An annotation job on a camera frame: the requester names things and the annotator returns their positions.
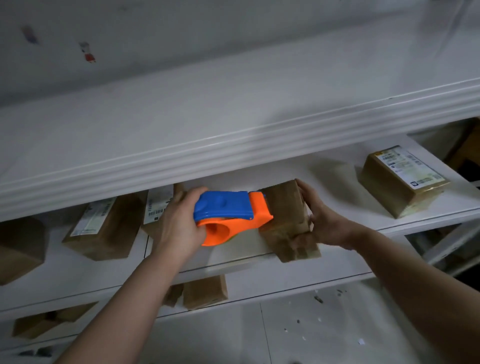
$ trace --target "orange and blue tape dispenser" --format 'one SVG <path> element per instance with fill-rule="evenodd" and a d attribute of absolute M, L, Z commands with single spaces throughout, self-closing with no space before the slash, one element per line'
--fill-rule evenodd
<path fill-rule="evenodd" d="M 239 232 L 256 229 L 273 219 L 261 192 L 206 191 L 193 212 L 197 226 L 205 225 L 203 246 L 223 244 Z"/>

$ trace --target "person's right arm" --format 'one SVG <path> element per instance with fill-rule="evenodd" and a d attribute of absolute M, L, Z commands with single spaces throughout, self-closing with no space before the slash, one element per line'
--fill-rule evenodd
<path fill-rule="evenodd" d="M 415 328 L 453 363 L 480 363 L 480 292 L 428 265 L 377 231 L 340 216 L 297 180 L 312 211 L 307 240 L 357 251 Z"/>

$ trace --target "forearm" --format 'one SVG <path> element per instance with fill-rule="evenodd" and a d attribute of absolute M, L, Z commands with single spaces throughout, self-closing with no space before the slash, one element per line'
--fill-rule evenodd
<path fill-rule="evenodd" d="M 480 362 L 480 293 L 364 228 L 354 249 L 416 329 L 452 362 Z"/>
<path fill-rule="evenodd" d="M 135 363 L 181 263 L 167 252 L 146 258 L 57 363 Z"/>

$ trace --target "sticker on wall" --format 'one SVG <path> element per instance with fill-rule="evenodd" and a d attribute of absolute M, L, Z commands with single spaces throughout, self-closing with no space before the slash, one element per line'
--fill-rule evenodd
<path fill-rule="evenodd" d="M 95 63 L 95 57 L 92 53 L 90 53 L 90 44 L 88 44 L 87 42 L 80 42 L 79 45 L 85 55 L 85 60 L 90 63 Z"/>
<path fill-rule="evenodd" d="M 24 25 L 20 27 L 20 30 L 24 34 L 25 39 L 27 40 L 28 43 L 32 44 L 40 44 L 38 42 L 38 38 L 35 36 L 35 33 L 33 32 L 33 29 L 29 25 Z"/>

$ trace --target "orange plastic frame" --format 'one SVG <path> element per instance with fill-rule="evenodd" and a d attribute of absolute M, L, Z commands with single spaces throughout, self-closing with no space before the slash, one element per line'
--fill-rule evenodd
<path fill-rule="evenodd" d="M 220 245 L 237 235 L 239 232 L 257 229 L 273 219 L 268 211 L 267 202 L 261 192 L 248 194 L 253 210 L 253 220 L 243 218 L 205 218 L 197 222 L 197 226 L 205 225 L 207 238 L 203 246 Z"/>

